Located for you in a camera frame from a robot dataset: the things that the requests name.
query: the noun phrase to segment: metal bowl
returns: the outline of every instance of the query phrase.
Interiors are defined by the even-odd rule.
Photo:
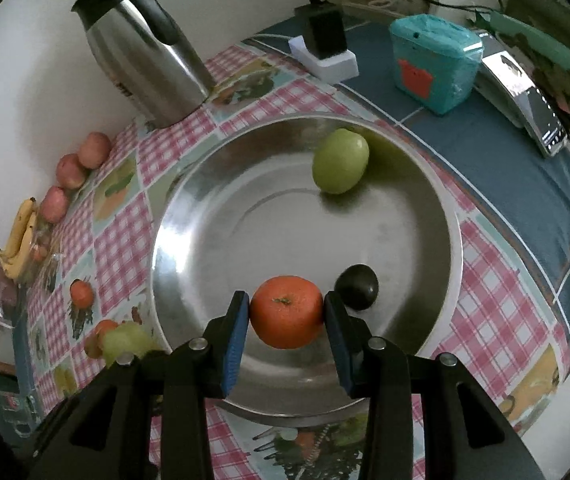
[[[340,196],[319,192],[313,153],[337,128],[366,137],[369,164]],[[235,290],[252,296],[282,274],[325,293],[348,266],[380,282],[361,313],[375,335],[429,356],[446,335],[462,277],[452,198],[429,164],[375,125],[327,114],[255,124],[210,151],[184,177],[161,220],[151,269],[168,349],[200,336]],[[366,408],[338,384],[326,334],[297,350],[268,347],[249,328],[225,408],[277,426],[340,420]]]

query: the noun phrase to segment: table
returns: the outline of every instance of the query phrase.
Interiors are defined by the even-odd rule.
[[[284,22],[267,32],[290,36],[295,27]],[[100,319],[133,319],[158,331],[147,284],[154,225],[191,163],[248,124],[323,111],[376,123],[434,167],[456,203],[464,257],[458,306],[436,353],[456,354],[517,431],[532,425],[570,371],[570,154],[541,159],[476,94],[444,118],[423,110],[393,86],[391,42],[380,25],[350,30],[348,44],[361,76],[336,88],[278,52],[286,48],[283,40],[232,46],[207,62],[219,85],[203,107],[162,130],[136,120],[116,137],[109,160],[57,226],[54,244],[62,256],[38,276],[15,331],[19,377],[26,388],[35,386],[44,412],[102,368],[82,345]],[[77,278],[97,291],[82,317],[70,307],[69,286]],[[414,478],[424,478],[419,402],[413,407]],[[215,475],[349,478],[360,462],[365,422],[360,416],[267,428],[208,404]],[[150,459],[159,460],[159,420]]]

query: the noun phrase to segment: teal container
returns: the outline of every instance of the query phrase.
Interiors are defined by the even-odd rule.
[[[398,88],[438,115],[467,99],[482,59],[475,33],[431,14],[396,20],[389,32]]]

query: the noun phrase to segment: checkered tablecloth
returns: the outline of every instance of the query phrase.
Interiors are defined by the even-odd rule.
[[[66,287],[74,278],[81,277],[90,280],[97,291],[92,319],[83,334],[105,317],[134,319],[151,327],[152,332],[158,330],[151,319],[139,319],[141,312],[145,317],[145,302],[149,298],[146,282],[154,225],[162,212],[158,197],[166,196],[171,182],[207,147],[249,124],[294,112],[333,112],[377,124],[390,136],[419,150],[452,195],[463,239],[463,280],[449,334],[435,354],[442,351],[456,354],[497,403],[514,393],[526,374],[535,370],[545,349],[551,349],[555,356],[560,380],[568,374],[567,334],[532,285],[534,282],[517,254],[459,186],[456,177],[412,143],[406,128],[383,121],[366,104],[321,83],[289,59],[273,53],[236,45],[209,60],[207,67],[219,82],[214,98],[169,128],[150,132],[140,121],[127,127],[116,137],[108,161],[90,178],[67,218],[56,229],[60,266],[43,270],[35,288],[40,290],[45,286],[48,272],[56,278],[56,286],[51,294],[31,294],[28,303],[30,352],[45,411],[52,409],[65,393],[59,384],[63,372],[68,371],[74,386],[82,388],[104,365],[101,360],[88,359],[82,336],[73,335]],[[243,81],[252,77],[258,81],[256,85],[264,84],[265,74],[271,81],[271,86],[265,87],[265,94],[235,101],[235,85],[241,88]],[[113,187],[120,182],[125,182],[125,187]],[[417,428],[414,476],[423,478],[422,413],[417,400],[414,420]],[[526,430],[532,422],[526,415],[513,420],[521,430]],[[207,425],[217,479],[281,478],[283,470],[287,476],[288,471],[297,471],[295,465],[281,463],[285,459],[277,452],[269,455],[275,461],[275,465],[270,465],[275,469],[270,470],[266,466],[271,464],[265,460],[267,455],[257,452],[256,444],[252,444],[251,433],[261,433],[259,428],[241,423],[212,404],[207,406]],[[323,442],[334,431],[330,430],[298,431],[317,431],[316,446],[322,450]],[[274,431],[274,439],[289,442]],[[150,457],[155,463],[159,462],[159,439],[160,420],[155,419],[150,441]],[[310,473],[313,464],[307,463],[305,468]],[[292,478],[288,476],[288,480],[295,480],[298,474],[305,480],[304,471],[292,474]]]

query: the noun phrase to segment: white wall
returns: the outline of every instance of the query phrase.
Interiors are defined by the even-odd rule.
[[[0,5],[0,245],[21,200],[42,198],[54,182],[61,155],[90,130],[117,133],[135,113],[94,62],[80,20],[70,12],[74,1]],[[158,1],[204,59],[306,3]]]

